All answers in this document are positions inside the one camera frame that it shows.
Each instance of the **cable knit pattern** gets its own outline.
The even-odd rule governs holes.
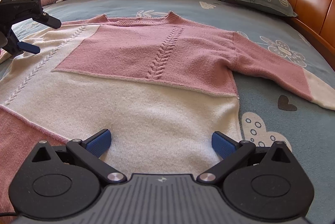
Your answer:
[[[65,40],[63,43],[61,43],[59,46],[55,47],[50,51],[50,53],[31,71],[31,73],[28,75],[28,77],[25,78],[25,80],[19,85],[19,87],[14,91],[14,93],[9,97],[9,99],[5,102],[5,105],[9,105],[14,98],[19,94],[19,92],[22,91],[22,89],[27,85],[28,81],[31,80],[32,77],[36,75],[36,73],[39,71],[39,69],[48,61],[50,58],[60,49],[62,46],[66,45],[69,41],[71,41],[73,38],[76,38],[78,35],[82,33],[82,31],[85,29],[86,26],[81,26],[70,38]]]
[[[182,34],[183,28],[174,27],[164,42],[161,44],[158,49],[157,55],[154,58],[151,68],[146,74],[148,79],[159,79],[162,77],[165,65],[169,60],[169,57],[175,47],[175,43],[178,40],[178,37]]]

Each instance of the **triangular cutout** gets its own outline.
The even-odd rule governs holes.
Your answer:
[[[282,148],[277,148],[273,157],[272,161],[282,162],[282,163],[290,163],[288,156],[285,154]]]
[[[40,148],[34,159],[32,159],[32,162],[43,162],[43,161],[48,161],[51,160],[51,157],[49,153],[46,151],[46,148]]]

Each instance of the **bed sheet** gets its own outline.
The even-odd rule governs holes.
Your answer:
[[[192,21],[238,31],[335,87],[335,72],[302,35],[274,15],[242,6],[215,0],[67,0],[46,6],[44,11],[61,21],[104,13],[108,17],[161,17],[173,11]],[[44,28],[31,19],[13,26],[19,40]],[[10,61],[1,64],[0,78],[9,69]],[[257,146],[270,146],[284,136],[315,188],[308,219],[313,223],[335,219],[335,111],[312,104],[267,79],[238,73],[234,78],[243,138]]]

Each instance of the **blue textured pad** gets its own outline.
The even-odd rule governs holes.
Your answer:
[[[235,146],[219,136],[217,133],[212,135],[212,147],[214,151],[221,156],[222,159],[228,157],[236,151]]]
[[[105,151],[109,149],[111,143],[112,134],[109,130],[107,130],[103,134],[89,142],[86,146],[86,150],[99,158]]]

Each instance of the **blue gripper pad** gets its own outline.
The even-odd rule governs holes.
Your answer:
[[[112,134],[103,129],[83,142],[86,143],[86,150],[99,158],[111,146]]]
[[[224,159],[237,150],[238,142],[225,136],[221,132],[214,132],[212,134],[212,147],[214,151]]]

